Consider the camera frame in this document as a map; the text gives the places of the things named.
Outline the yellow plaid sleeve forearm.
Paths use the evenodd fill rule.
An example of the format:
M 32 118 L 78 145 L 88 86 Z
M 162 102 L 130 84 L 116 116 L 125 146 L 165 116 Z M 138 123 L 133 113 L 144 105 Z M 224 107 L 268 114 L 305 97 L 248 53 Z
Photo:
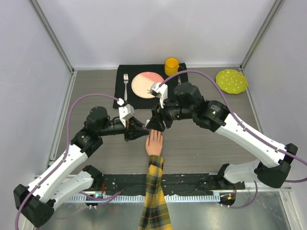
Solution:
M 161 186 L 164 159 L 149 156 L 148 173 L 145 183 L 145 201 L 138 229 L 171 230 L 172 224 Z

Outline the mannequin hand with painted nails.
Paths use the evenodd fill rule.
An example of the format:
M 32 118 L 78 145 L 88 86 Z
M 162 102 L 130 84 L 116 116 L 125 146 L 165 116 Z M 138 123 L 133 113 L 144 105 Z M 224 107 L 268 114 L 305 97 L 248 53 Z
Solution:
M 150 130 L 145 142 L 145 149 L 149 156 L 160 156 L 163 149 L 163 134 L 157 130 Z

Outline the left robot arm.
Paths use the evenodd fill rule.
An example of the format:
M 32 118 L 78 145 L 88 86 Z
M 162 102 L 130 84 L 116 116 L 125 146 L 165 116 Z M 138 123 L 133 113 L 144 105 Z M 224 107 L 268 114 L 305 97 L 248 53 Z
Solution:
M 119 116 L 110 119 L 102 107 L 91 109 L 84 127 L 77 132 L 63 154 L 39 177 L 27 186 L 19 184 L 13 191 L 15 205 L 31 224 L 39 228 L 47 223 L 63 201 L 85 189 L 97 191 L 103 182 L 95 167 L 85 167 L 76 177 L 64 179 L 85 162 L 103 144 L 102 137 L 123 135 L 125 141 L 149 134 L 145 125 L 134 117 L 131 105 L 119 108 Z

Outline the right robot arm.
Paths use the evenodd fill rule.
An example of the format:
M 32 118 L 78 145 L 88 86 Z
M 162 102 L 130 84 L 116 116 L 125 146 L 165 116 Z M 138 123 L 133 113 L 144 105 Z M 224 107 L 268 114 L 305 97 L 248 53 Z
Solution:
M 185 82 L 175 87 L 175 99 L 167 96 L 167 85 L 155 82 L 149 94 L 159 99 L 152 108 L 152 117 L 146 122 L 148 129 L 163 132 L 170 128 L 174 120 L 192 119 L 204 129 L 234 141 L 257 159 L 241 164 L 223 164 L 217 176 L 217 185 L 228 189 L 233 184 L 244 181 L 261 182 L 272 188 L 280 188 L 290 172 L 297 146 L 278 143 L 236 115 L 232 115 L 226 105 L 216 100 L 205 100 L 198 87 Z

